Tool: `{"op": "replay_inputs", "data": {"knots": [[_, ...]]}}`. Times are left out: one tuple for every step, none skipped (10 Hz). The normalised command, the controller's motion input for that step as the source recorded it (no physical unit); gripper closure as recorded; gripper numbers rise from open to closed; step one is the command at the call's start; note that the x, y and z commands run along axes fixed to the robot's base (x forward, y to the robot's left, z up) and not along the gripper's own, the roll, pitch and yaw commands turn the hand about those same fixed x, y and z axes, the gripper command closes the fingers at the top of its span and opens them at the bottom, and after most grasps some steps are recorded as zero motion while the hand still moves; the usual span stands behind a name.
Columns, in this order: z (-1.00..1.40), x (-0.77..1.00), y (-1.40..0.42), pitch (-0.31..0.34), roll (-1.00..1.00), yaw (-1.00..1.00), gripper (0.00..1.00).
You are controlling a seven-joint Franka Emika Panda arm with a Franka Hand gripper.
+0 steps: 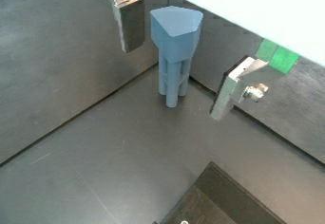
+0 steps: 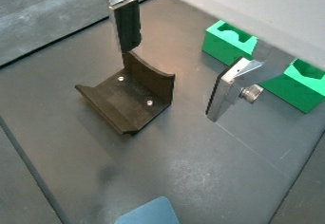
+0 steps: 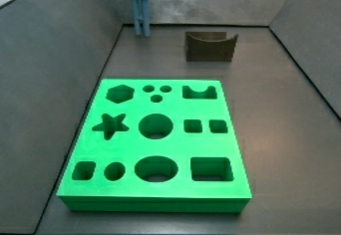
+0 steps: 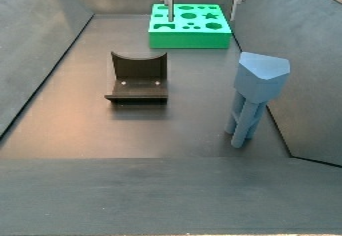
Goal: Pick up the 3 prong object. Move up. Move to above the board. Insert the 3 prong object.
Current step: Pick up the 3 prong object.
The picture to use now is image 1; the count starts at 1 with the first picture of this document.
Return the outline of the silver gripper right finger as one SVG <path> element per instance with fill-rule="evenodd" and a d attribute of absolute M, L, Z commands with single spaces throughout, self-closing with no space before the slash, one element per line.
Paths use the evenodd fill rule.
<path fill-rule="evenodd" d="M 221 121 L 245 99 L 257 103 L 268 92 L 267 83 L 283 76 L 284 73 L 268 62 L 245 56 L 224 74 L 210 111 L 212 117 Z"/>

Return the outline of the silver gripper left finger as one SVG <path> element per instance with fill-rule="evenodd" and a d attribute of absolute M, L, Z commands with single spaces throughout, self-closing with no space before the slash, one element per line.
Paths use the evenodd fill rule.
<path fill-rule="evenodd" d="M 143 0 L 111 0 L 122 50 L 129 53 L 145 42 Z"/>

